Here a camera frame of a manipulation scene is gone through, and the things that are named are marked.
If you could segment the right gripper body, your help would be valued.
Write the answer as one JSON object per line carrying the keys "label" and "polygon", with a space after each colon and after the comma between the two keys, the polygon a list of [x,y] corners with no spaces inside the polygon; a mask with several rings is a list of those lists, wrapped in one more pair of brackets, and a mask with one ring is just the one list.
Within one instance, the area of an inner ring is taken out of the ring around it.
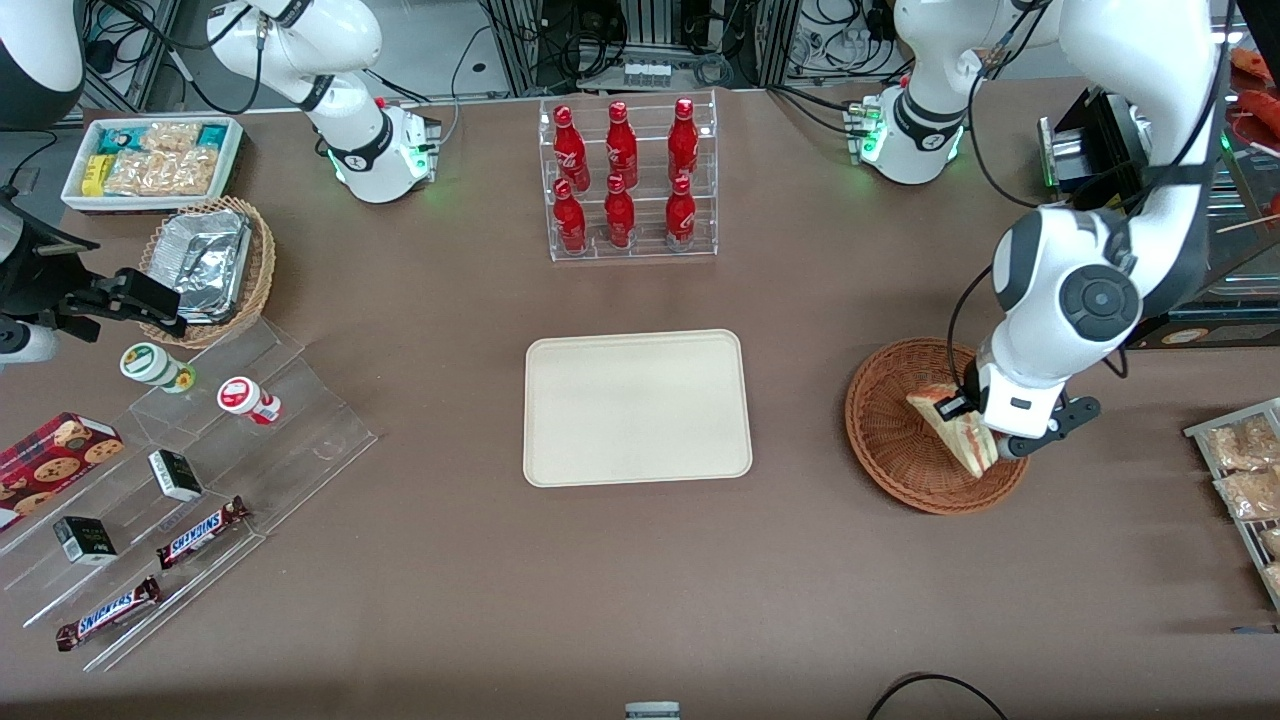
{"label": "right gripper body", "polygon": [[97,243],[68,234],[28,211],[13,199],[3,200],[3,211],[12,220],[12,238],[3,250],[3,314],[17,320],[40,323],[40,311],[49,306],[50,292],[99,290],[99,275],[87,270],[81,254]]}

